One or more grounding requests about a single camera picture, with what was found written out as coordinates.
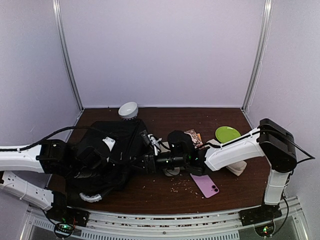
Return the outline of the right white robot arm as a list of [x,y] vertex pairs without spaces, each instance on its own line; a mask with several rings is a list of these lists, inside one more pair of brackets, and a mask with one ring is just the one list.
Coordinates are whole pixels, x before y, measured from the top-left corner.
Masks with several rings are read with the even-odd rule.
[[268,220],[282,198],[290,173],[296,168],[297,156],[294,136],[272,120],[264,118],[259,126],[243,136],[226,143],[204,143],[195,147],[189,134],[174,130],[167,136],[166,152],[154,150],[132,157],[130,165],[145,173],[158,169],[185,168],[195,176],[206,174],[241,161],[266,157],[270,165],[263,205],[256,210],[259,220]]

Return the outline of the black student backpack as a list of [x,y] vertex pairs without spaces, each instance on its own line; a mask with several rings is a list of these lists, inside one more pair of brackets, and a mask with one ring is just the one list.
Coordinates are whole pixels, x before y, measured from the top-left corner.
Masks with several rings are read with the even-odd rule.
[[[134,170],[130,162],[134,157],[148,153],[140,132],[147,130],[141,119],[128,121],[96,121],[87,130],[83,138],[72,145],[70,167],[86,166],[91,169],[103,166],[100,176],[93,178],[66,177],[66,189],[71,198],[79,197],[84,202],[95,203],[113,191],[122,190]],[[110,137],[115,140],[109,162],[102,155],[102,139]]]

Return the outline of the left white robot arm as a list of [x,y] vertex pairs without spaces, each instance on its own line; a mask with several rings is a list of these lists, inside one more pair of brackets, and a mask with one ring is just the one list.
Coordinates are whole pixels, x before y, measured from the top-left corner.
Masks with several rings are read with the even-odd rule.
[[43,140],[21,146],[4,146],[0,150],[0,188],[13,196],[53,214],[61,222],[72,218],[66,196],[58,191],[38,187],[18,177],[16,171],[58,175],[73,182],[80,190],[80,198],[97,202],[102,194],[89,194],[94,180],[104,178],[115,147],[112,138],[96,139],[87,144],[82,141],[77,148],[59,139]]

